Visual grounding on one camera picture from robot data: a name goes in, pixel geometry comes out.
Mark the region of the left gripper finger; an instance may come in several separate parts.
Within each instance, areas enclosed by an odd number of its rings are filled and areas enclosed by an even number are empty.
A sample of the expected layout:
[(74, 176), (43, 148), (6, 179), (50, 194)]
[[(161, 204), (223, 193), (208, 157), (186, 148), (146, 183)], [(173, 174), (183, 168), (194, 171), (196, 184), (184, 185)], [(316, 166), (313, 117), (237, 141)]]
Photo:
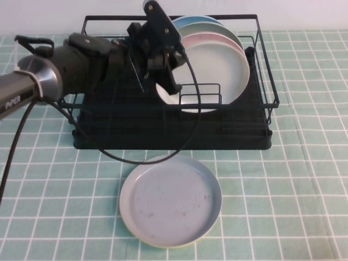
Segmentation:
[(182, 65), (182, 60), (176, 54), (164, 54), (163, 77), (164, 84), (162, 87), (169, 95), (177, 94), (182, 87), (175, 82), (173, 70)]
[(147, 70), (148, 71), (159, 71), (164, 67), (164, 56), (163, 54), (157, 54), (152, 58), (147, 60)]

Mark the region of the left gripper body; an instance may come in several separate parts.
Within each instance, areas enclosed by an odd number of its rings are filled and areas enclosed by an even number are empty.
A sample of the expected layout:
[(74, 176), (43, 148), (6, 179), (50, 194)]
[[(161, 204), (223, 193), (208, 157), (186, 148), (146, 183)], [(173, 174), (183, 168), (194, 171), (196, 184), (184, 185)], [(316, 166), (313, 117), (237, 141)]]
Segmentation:
[(139, 22), (132, 22), (127, 28), (130, 43), (130, 53), (132, 54), (135, 65), (140, 71), (147, 70), (147, 60), (157, 54), (163, 54), (164, 45), (160, 36), (155, 32), (149, 22), (141, 25)]

